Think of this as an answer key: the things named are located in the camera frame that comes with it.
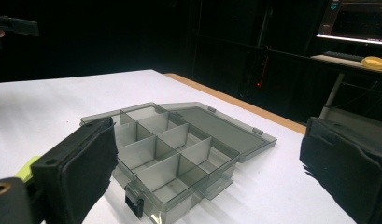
dark background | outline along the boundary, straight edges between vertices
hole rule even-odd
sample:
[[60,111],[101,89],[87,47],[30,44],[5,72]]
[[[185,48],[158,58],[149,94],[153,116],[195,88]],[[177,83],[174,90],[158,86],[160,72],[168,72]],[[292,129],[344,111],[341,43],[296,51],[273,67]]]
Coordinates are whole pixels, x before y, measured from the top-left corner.
[[[309,57],[324,51],[382,57],[381,47],[316,38],[320,0],[5,0],[0,15],[37,21],[40,37],[7,32],[0,82],[154,69],[177,73],[280,116],[318,116],[337,74],[195,38]],[[347,77],[336,105],[382,120],[382,82]],[[379,93],[365,94],[378,88]],[[365,95],[352,102],[356,96]]]

clear plastic organizer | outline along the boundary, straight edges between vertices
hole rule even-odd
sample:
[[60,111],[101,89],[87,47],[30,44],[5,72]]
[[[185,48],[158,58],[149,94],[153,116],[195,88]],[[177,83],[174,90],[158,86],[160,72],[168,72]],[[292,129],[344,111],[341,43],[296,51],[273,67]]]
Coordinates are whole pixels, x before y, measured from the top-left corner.
[[235,165],[276,139],[200,103],[148,103],[81,119],[111,117],[119,164],[113,172],[133,212],[174,223],[232,184]]

cable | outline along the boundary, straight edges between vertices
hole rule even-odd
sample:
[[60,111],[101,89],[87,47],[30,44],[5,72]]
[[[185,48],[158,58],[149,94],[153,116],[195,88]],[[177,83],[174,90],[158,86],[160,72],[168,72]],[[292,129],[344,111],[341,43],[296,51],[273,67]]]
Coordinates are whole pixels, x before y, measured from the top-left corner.
[[360,96],[358,96],[358,97],[356,97],[356,98],[354,98],[354,99],[352,99],[352,100],[350,100],[350,101],[347,101],[346,103],[343,103],[343,104],[341,104],[341,105],[332,106],[332,108],[339,108],[339,107],[341,107],[341,106],[349,105],[349,104],[351,104],[351,103],[353,103],[353,102],[359,100],[359,99],[362,98],[364,95],[366,95],[366,94],[368,94],[370,91],[372,91],[373,88],[374,88],[374,86],[376,86],[376,84],[377,84],[377,81],[375,81],[375,83],[372,85],[372,87],[369,88],[365,93],[363,93],[363,94],[361,94]]
[[364,116],[366,116],[369,112],[371,112],[371,110],[374,108],[374,107],[376,107],[377,106],[377,104],[379,103],[379,102],[381,102],[382,101],[382,97],[380,97],[380,99],[378,99],[372,106],[370,106],[369,108],[368,108],[368,110],[367,111],[365,111],[365,113],[363,114]]

computer monitor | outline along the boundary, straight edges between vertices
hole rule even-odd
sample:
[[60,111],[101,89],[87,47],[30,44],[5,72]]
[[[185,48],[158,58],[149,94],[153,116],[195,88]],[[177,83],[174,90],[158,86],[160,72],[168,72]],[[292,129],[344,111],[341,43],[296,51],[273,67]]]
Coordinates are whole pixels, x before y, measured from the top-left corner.
[[330,0],[317,37],[382,45],[382,0]]

white table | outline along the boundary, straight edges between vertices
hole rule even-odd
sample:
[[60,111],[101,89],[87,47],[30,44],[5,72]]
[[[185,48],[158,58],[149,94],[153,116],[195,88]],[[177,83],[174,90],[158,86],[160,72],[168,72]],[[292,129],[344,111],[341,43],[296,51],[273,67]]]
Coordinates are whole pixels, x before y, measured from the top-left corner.
[[[238,163],[230,187],[213,201],[203,199],[177,223],[354,223],[304,172],[302,134],[151,70],[0,83],[0,178],[57,145],[81,118],[147,102],[201,102],[278,139]],[[151,222],[135,217],[112,178],[84,223]]]

